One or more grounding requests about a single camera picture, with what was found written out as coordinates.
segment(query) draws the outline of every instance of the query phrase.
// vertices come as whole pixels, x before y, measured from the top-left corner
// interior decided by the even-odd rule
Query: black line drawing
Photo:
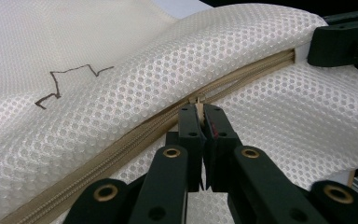
[[[35,104],[39,107],[41,107],[42,109],[46,109],[44,106],[42,106],[42,102],[44,102],[45,100],[47,100],[48,98],[50,98],[51,96],[55,96],[56,99],[60,99],[61,98],[61,94],[60,94],[60,88],[59,88],[59,85],[58,85],[58,81],[57,81],[57,78],[55,77],[55,74],[62,74],[62,73],[67,73],[67,72],[70,72],[70,71],[74,71],[76,69],[80,69],[80,68],[83,68],[83,67],[88,67],[89,70],[91,71],[92,74],[94,74],[95,77],[98,77],[100,75],[101,72],[107,70],[107,69],[111,69],[111,68],[114,68],[114,66],[111,66],[111,67],[107,67],[107,68],[104,68],[102,70],[100,70],[99,72],[95,72],[91,65],[89,64],[86,64],[86,65],[82,65],[80,67],[77,67],[77,68],[71,68],[69,70],[66,70],[64,72],[50,72],[51,76],[53,77],[53,80],[54,80],[54,83],[55,83],[55,87],[56,87],[56,90],[57,92],[56,93],[51,93],[45,97],[42,97],[40,98],[38,101],[35,102]]]

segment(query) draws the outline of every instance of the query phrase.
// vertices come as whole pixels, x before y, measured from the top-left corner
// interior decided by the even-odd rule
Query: zipper tape
[[[126,133],[99,155],[4,217],[0,224],[50,223],[68,210],[89,184],[110,177],[176,125],[178,109],[189,101],[198,98],[200,103],[210,104],[294,62],[295,52],[289,49],[218,78]],[[226,87],[211,97],[204,97],[222,86]]]

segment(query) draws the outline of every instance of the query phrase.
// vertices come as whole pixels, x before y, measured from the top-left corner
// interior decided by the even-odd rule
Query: zipper slider
[[[199,121],[200,121],[200,126],[201,128],[203,128],[205,126],[205,116],[204,116],[204,112],[203,112],[203,103],[206,101],[206,96],[204,94],[199,94],[196,96],[192,96],[188,99],[188,101],[191,104],[194,104],[197,108],[197,115],[199,117]]]

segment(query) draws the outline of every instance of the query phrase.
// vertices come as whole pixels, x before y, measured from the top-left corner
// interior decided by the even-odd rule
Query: metal ring
[[[108,193],[102,193],[103,190],[110,190]],[[116,197],[118,188],[113,184],[102,185],[94,191],[94,199],[98,202],[106,202]]]
[[[324,193],[338,203],[353,203],[353,197],[345,189],[338,186],[326,185],[324,186]]]
[[[180,150],[176,148],[168,148],[164,150],[163,154],[168,158],[176,158],[180,155]]]
[[[242,156],[248,157],[248,158],[251,158],[251,159],[254,159],[254,158],[257,158],[257,157],[260,156],[260,154],[256,150],[249,149],[249,148],[244,149],[241,152],[241,154],[242,154]]]

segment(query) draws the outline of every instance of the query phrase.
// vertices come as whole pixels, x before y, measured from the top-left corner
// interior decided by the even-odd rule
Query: white fabric
[[[247,63],[309,43],[313,30],[325,25],[317,15],[273,5],[213,8],[175,21],[148,1],[141,6],[139,1],[120,1],[139,10],[136,22],[150,19],[144,21],[153,34],[137,39],[145,32],[141,30],[129,35],[137,39],[136,46],[121,46],[123,37],[106,49],[98,43],[111,33],[91,32],[77,42],[86,34],[83,23],[95,28],[105,21],[111,27],[113,21],[99,17],[90,23],[81,20],[96,2],[26,3],[0,6],[0,219],[161,109]],[[62,6],[69,3],[84,10]],[[115,2],[101,3],[95,12]],[[61,11],[78,21],[68,26],[58,22]],[[47,23],[46,32],[37,32],[38,20]],[[125,30],[127,24],[121,25]],[[85,47],[89,42],[96,45]],[[110,55],[120,47],[123,56]],[[80,67],[85,64],[103,71],[97,78],[78,78],[92,75],[88,66]],[[76,69],[65,74],[72,78],[56,75],[59,85],[72,88],[62,89],[59,99],[44,101],[46,109],[35,105],[55,91],[49,72],[71,68]],[[33,77],[41,73],[47,76],[43,81]],[[322,69],[299,62],[216,104],[228,113],[245,145],[266,150],[299,186],[358,167],[358,71],[351,66]],[[144,173],[150,151],[144,155],[146,159],[136,159],[144,163],[130,163],[119,176],[133,180]],[[225,195],[194,197],[189,199],[196,208],[190,209],[190,223],[230,222],[227,209],[219,208]]]

